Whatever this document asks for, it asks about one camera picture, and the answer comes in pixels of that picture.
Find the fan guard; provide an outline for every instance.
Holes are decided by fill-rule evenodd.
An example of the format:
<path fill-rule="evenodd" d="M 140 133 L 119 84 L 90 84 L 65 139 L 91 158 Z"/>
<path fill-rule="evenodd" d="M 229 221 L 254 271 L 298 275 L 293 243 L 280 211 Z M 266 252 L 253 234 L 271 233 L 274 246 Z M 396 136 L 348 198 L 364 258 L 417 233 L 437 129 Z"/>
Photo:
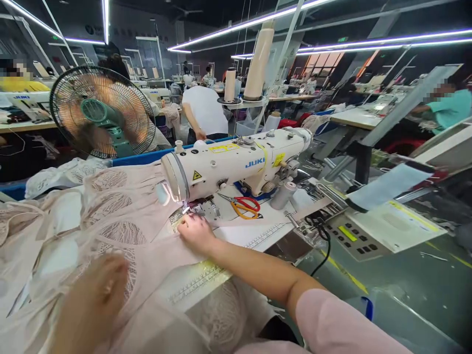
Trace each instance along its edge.
<path fill-rule="evenodd" d="M 148 100 L 127 78 L 98 66 L 72 68 L 61 74 L 51 89 L 51 115 L 75 148 L 100 158 L 117 158 L 107 130 L 96 127 L 84 115 L 81 104 L 86 99 L 120 112 L 124 137 L 134 154 L 147 150 L 156 130 Z"/>

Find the scissors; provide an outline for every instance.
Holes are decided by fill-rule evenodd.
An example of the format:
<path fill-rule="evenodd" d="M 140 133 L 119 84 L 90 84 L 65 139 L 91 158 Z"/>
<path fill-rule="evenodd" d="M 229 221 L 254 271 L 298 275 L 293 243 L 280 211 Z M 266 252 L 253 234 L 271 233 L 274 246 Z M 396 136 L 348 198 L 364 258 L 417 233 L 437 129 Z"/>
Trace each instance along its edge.
<path fill-rule="evenodd" d="M 226 199 L 227 201 L 231 202 L 231 205 L 233 206 L 233 209 L 235 210 L 236 214 L 238 214 L 238 216 L 240 216 L 241 218 L 245 220 L 252 220 L 252 219 L 258 218 L 259 216 L 258 211 L 261 210 L 261 206 L 255 199 L 249 198 L 249 197 L 231 198 L 221 193 L 218 193 L 218 195 Z M 245 200 L 251 202 L 252 204 L 254 204 L 254 206 L 249 205 L 248 203 L 245 202 Z M 246 211 L 253 214 L 253 216 L 249 217 L 249 216 L 243 215 L 243 213 Z"/>

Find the teal shirt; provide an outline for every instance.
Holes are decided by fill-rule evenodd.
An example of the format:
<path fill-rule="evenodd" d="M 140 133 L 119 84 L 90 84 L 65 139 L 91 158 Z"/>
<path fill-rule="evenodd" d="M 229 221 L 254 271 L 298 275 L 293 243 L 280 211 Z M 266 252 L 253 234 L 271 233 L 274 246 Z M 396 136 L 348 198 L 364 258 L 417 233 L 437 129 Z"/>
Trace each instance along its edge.
<path fill-rule="evenodd" d="M 467 90 L 456 91 L 449 96 L 442 97 L 437 102 L 428 103 L 431 111 L 435 114 L 438 127 L 438 134 L 441 130 L 459 123 L 471 115 L 472 93 Z"/>

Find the window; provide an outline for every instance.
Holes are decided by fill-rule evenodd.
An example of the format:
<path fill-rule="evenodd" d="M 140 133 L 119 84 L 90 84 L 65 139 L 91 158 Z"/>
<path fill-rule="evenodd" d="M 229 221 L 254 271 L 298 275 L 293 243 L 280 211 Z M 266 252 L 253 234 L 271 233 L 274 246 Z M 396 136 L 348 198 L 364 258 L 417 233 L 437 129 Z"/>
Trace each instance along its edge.
<path fill-rule="evenodd" d="M 311 55 L 307 62 L 303 76 L 317 74 L 319 77 L 326 78 L 335 69 L 344 53 L 321 53 Z"/>

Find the yellow shirt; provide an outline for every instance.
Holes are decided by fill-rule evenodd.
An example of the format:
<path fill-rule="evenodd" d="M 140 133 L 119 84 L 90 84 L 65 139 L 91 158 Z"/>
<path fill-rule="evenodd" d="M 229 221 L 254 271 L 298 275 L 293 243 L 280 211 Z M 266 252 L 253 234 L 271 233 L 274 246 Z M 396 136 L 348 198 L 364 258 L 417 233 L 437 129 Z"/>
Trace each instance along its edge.
<path fill-rule="evenodd" d="M 18 76 L 1 78 L 0 89 L 4 92 L 50 91 L 45 84 L 38 81 L 28 81 Z"/>

